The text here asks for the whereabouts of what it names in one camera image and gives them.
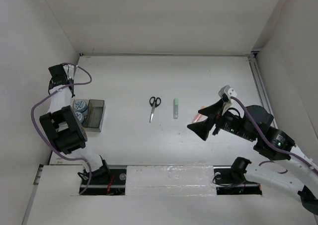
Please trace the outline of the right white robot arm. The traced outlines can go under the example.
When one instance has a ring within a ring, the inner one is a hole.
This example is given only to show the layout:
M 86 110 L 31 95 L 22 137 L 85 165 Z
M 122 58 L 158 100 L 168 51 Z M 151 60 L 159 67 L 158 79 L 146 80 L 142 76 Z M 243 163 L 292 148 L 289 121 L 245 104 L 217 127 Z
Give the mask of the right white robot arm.
M 225 108 L 226 101 L 199 110 L 206 120 L 187 125 L 199 138 L 206 141 L 209 134 L 217 135 L 224 130 L 250 142 L 256 142 L 253 149 L 269 161 L 279 164 L 293 175 L 275 173 L 252 164 L 249 159 L 237 157 L 228 172 L 231 179 L 226 189 L 232 189 L 245 182 L 264 184 L 281 191 L 314 215 L 318 213 L 318 167 L 296 145 L 285 132 L 271 126 L 274 119 L 263 107 L 245 107 L 232 97 L 244 111 L 244 115 L 234 115 L 233 107 Z

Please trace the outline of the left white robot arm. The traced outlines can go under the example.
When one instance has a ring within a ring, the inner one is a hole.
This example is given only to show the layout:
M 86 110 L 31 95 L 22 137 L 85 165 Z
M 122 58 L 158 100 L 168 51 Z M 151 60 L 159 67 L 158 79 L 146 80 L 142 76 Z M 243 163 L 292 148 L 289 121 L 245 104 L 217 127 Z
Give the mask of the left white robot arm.
M 59 157 L 68 161 L 80 161 L 84 165 L 85 176 L 99 183 L 109 181 L 111 172 L 106 160 L 92 152 L 87 146 L 87 135 L 78 112 L 71 106 L 71 99 L 75 96 L 76 85 L 86 85 L 88 82 L 74 83 L 74 76 L 79 67 L 62 63 L 49 67 L 51 79 L 49 81 L 49 95 L 43 101 L 50 101 L 48 112 L 39 117 L 44 134 L 41 136 Z

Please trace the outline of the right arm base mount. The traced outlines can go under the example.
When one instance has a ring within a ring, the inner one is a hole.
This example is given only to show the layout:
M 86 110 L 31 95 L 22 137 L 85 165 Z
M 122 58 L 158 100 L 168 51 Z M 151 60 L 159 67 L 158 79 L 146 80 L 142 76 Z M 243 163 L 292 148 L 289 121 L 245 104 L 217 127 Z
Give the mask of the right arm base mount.
M 245 173 L 251 161 L 237 157 L 231 166 L 213 166 L 212 183 L 217 195 L 262 195 L 260 184 L 246 180 Z

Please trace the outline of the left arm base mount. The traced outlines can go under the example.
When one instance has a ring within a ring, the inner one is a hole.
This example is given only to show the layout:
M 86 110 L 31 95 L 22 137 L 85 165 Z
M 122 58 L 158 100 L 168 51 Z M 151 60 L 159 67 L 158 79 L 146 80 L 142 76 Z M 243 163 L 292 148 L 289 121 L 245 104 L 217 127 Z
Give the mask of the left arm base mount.
M 123 196 L 126 189 L 127 166 L 111 165 L 110 175 L 107 177 L 93 176 L 88 188 L 83 192 L 88 182 L 88 173 L 84 170 L 78 173 L 81 178 L 79 193 L 87 196 Z

